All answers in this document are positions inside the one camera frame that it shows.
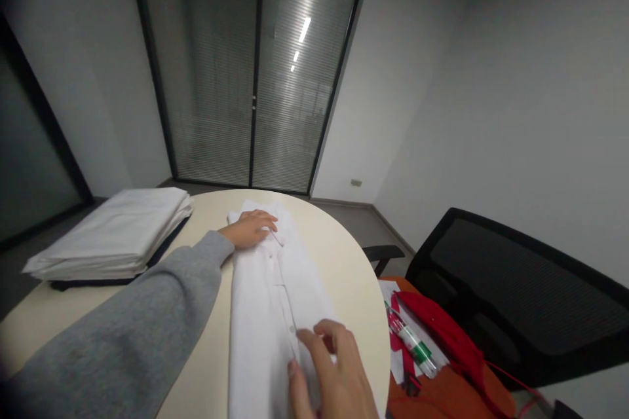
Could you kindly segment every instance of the stack of folded shirts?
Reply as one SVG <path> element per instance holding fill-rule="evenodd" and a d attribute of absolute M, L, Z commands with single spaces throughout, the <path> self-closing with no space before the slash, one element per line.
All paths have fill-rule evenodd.
<path fill-rule="evenodd" d="M 123 190 L 103 203 L 22 272 L 40 280 L 133 278 L 164 239 L 192 213 L 176 188 Z"/>

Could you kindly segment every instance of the glass door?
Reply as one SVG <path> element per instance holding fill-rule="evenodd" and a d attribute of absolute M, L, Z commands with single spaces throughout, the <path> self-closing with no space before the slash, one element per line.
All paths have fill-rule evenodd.
<path fill-rule="evenodd" d="M 263 0 L 254 187 L 306 193 L 354 0 Z"/>
<path fill-rule="evenodd" d="M 172 175 L 308 194 L 358 0 L 138 0 Z"/>
<path fill-rule="evenodd" d="M 0 35 L 0 249 L 8 249 L 93 198 L 3 16 Z"/>

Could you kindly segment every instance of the chair armrest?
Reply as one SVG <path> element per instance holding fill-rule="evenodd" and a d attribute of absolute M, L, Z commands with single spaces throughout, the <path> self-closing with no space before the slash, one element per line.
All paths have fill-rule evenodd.
<path fill-rule="evenodd" d="M 404 252 L 402 252 L 398 246 L 370 246 L 363 247 L 362 251 L 367 256 L 367 259 L 369 259 L 369 262 L 405 257 Z"/>
<path fill-rule="evenodd" d="M 389 260 L 405 257 L 404 252 L 398 246 L 370 246 L 363 247 L 362 250 L 369 262 L 378 261 L 378 265 L 373 270 L 376 277 L 382 275 Z"/>

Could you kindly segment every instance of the round table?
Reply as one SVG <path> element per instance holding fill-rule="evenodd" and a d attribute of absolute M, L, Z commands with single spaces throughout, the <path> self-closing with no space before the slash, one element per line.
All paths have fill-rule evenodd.
<path fill-rule="evenodd" d="M 389 330 L 382 294 L 371 264 L 354 238 L 333 217 L 310 203 L 262 190 L 226 190 L 196 195 L 194 212 L 164 254 L 192 246 L 208 230 L 227 224 L 227 213 L 245 200 L 279 201 L 292 214 L 308 253 L 332 298 L 339 319 L 356 337 L 378 411 L 384 413 L 389 392 Z M 227 417 L 231 260 L 207 326 L 165 399 L 159 418 Z M 35 288 L 0 324 L 0 347 L 7 374 L 13 375 L 53 336 L 121 287 L 74 288 L 63 293 L 47 283 Z"/>

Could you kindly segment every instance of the mesh chair back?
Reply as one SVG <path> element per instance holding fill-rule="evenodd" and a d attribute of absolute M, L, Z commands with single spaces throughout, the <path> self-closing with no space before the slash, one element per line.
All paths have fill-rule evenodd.
<path fill-rule="evenodd" d="M 451 208 L 406 278 L 530 386 L 629 360 L 629 290 L 495 221 Z"/>

